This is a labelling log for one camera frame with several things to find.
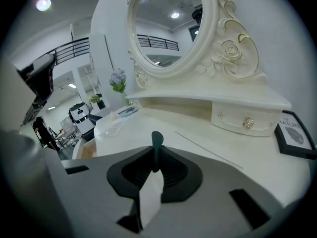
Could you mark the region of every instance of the black railing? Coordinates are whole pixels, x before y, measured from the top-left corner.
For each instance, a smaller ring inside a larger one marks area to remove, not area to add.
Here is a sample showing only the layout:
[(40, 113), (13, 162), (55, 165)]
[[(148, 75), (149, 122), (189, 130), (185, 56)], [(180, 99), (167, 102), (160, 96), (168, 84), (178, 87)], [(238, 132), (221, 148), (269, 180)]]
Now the black railing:
[(53, 54), (56, 58), (55, 65), (58, 65), (71, 58), (89, 53), (89, 38), (83, 38), (61, 45), (47, 54)]
[(179, 51), (178, 43), (174, 41), (162, 39), (159, 37), (149, 36), (149, 35), (142, 35), (142, 34), (138, 34), (138, 39), (139, 39), (141, 47)]

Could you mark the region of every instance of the picture frame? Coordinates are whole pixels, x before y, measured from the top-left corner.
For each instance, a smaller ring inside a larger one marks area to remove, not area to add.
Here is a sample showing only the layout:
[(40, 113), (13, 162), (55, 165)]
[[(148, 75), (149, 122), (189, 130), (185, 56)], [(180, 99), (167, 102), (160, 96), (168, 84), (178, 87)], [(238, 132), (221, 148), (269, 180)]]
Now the picture frame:
[(274, 133), (280, 153), (310, 160), (317, 158), (314, 142), (294, 112), (282, 112)]

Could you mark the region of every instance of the table surface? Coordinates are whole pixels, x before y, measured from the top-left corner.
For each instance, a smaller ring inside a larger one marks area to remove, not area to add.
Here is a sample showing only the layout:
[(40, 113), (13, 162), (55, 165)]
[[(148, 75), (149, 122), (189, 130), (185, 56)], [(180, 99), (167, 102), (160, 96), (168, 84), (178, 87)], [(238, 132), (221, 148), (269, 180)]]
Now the table surface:
[(108, 115), (98, 120), (94, 129), (97, 156), (152, 145), (151, 133), (157, 130), (164, 136), (165, 146), (230, 164), (215, 153), (243, 167), (230, 164), (267, 189), (284, 207), (306, 193), (311, 182), (308, 160), (280, 154), (275, 135), (237, 134), (211, 125), (210, 117), (208, 110), (152, 105), (130, 115), (117, 136), (104, 137), (102, 133), (114, 123)]

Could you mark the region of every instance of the black picture frame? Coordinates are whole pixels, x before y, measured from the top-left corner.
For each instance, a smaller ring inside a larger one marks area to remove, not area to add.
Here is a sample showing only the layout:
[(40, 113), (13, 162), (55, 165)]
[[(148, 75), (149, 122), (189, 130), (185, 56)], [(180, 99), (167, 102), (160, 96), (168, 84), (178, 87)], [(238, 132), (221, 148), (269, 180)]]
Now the black picture frame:
[(306, 127), (303, 125), (302, 121), (292, 111), (283, 110), (283, 113), (290, 114), (290, 115), (293, 115), (295, 117), (295, 119), (298, 121), (299, 125), (302, 127), (304, 133), (306, 134), (308, 141), (311, 144), (312, 150), (301, 148), (298, 146), (288, 145), (286, 143), (286, 140), (285, 140), (285, 137), (283, 135), (281, 127), (279, 126), (279, 124), (277, 124), (274, 133), (275, 133), (275, 136), (277, 139), (280, 153), (286, 154), (286, 155), (291, 155), (291, 156), (296, 156), (296, 157), (300, 157), (300, 158), (304, 158), (304, 159), (315, 160), (317, 158), (316, 147), (314, 145), (312, 137), (308, 133)]

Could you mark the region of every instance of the ceiling light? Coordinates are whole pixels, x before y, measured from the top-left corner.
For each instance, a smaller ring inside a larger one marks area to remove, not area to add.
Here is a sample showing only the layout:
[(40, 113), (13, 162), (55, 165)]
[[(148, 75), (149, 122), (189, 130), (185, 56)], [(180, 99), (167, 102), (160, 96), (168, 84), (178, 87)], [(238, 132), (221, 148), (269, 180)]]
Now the ceiling light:
[(47, 10), (51, 5), (51, 0), (38, 0), (36, 2), (36, 8), (40, 11)]
[(71, 88), (77, 88), (77, 86), (75, 86), (75, 85), (72, 84), (72, 83), (68, 84), (68, 86), (70, 86)]
[(172, 18), (178, 18), (179, 17), (179, 13), (173, 13), (171, 17)]

